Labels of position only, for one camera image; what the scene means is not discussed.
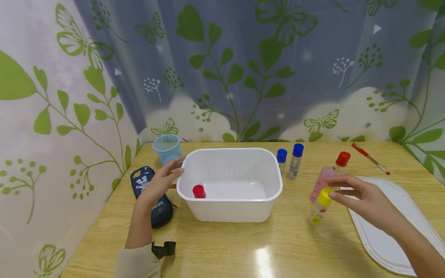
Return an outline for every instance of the red cap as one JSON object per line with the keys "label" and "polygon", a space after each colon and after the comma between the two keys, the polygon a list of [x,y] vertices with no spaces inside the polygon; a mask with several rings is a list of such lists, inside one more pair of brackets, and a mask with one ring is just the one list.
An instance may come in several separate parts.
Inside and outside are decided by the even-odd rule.
{"label": "red cap", "polygon": [[193,188],[193,195],[195,198],[205,198],[206,192],[204,191],[204,186],[202,185],[195,185]]}
{"label": "red cap", "polygon": [[341,152],[335,163],[340,167],[345,167],[348,164],[351,154],[348,152]]}

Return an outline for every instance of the yellow cap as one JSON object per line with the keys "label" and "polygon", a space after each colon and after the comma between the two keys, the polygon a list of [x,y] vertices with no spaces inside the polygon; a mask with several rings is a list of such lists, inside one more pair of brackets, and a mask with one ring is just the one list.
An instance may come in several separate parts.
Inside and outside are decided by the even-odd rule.
{"label": "yellow cap", "polygon": [[330,188],[323,188],[320,192],[320,195],[318,195],[317,202],[319,202],[322,206],[330,206],[332,203],[332,199],[329,198],[328,194],[332,191],[333,190]]}

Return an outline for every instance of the sleeve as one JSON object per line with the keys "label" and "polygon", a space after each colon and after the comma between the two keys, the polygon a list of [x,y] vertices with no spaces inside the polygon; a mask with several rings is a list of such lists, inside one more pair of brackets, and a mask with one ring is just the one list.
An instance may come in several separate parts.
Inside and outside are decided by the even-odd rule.
{"label": "sleeve", "polygon": [[135,249],[121,249],[117,255],[115,278],[160,278],[159,259],[152,244]]}

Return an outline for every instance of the black clip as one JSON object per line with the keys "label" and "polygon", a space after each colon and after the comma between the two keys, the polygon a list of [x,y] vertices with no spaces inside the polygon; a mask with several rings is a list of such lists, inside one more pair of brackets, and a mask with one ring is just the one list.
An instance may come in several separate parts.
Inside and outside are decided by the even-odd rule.
{"label": "black clip", "polygon": [[164,246],[155,246],[154,242],[151,246],[151,251],[158,258],[162,259],[164,256],[172,256],[176,250],[176,242],[164,242]]}

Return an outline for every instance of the left hand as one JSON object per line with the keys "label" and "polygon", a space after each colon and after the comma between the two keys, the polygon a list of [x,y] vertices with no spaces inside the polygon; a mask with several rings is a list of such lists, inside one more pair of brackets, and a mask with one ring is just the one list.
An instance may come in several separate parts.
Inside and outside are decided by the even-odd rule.
{"label": "left hand", "polygon": [[136,203],[143,203],[144,206],[150,206],[149,208],[155,206],[159,198],[162,197],[168,189],[176,188],[176,184],[173,181],[179,178],[184,169],[181,168],[182,163],[180,161],[184,160],[186,157],[178,157],[170,160],[165,164],[151,179],[150,184],[145,188],[142,194],[137,199]]}

